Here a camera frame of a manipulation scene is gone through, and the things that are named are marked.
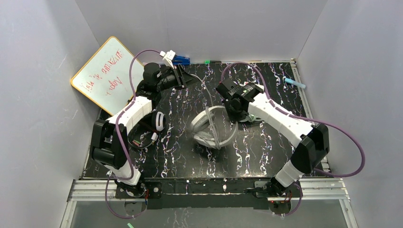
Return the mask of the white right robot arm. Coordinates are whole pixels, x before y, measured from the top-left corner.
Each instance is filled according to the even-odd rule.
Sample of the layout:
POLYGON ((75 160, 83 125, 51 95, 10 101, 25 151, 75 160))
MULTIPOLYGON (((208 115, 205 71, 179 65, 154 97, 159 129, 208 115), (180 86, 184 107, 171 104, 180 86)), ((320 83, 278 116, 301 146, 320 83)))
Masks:
POLYGON ((262 85, 238 85, 230 79, 216 87, 232 122, 255 115, 285 136, 294 147, 288 162, 263 187, 251 189, 268 195, 282 195, 290 185, 310 174, 329 152, 329 130, 322 123, 295 117, 292 112, 268 98, 262 85))

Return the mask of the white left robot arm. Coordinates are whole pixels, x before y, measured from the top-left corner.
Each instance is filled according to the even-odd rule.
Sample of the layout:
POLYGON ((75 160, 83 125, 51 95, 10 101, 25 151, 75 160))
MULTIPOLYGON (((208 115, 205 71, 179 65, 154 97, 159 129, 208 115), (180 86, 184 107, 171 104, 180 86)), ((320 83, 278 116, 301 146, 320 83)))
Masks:
POLYGON ((173 67, 148 63, 144 66, 143 79, 138 84, 133 99, 117 114, 94 123, 89 155, 108 168, 119 182, 136 186, 141 173, 129 155, 128 134, 140 122, 150 119, 149 124, 157 131, 164 129, 164 114, 155 111, 161 100, 161 92, 184 89, 196 83, 183 65, 173 67))

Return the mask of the grey white headphones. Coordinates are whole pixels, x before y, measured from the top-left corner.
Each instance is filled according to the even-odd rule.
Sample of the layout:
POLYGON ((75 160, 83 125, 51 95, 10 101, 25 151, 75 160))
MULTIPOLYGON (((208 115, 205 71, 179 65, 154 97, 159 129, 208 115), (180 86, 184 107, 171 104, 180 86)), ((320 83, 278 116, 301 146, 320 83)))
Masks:
POLYGON ((217 126, 214 122, 215 111, 226 112, 226 109, 219 105, 206 108, 191 121, 190 131, 193 139, 198 144, 212 149, 221 149, 231 144, 236 139, 239 124, 238 122, 235 122, 229 137, 221 140, 217 126))

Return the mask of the mint green headphones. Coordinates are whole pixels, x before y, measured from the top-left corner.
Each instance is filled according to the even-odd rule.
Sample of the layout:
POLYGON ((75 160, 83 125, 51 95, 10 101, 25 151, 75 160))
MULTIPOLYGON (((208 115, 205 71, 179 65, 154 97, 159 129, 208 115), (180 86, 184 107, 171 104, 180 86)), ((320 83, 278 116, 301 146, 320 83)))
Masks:
POLYGON ((240 123, 257 123, 262 122, 263 120, 256 115, 248 114, 244 119, 240 120, 240 123))

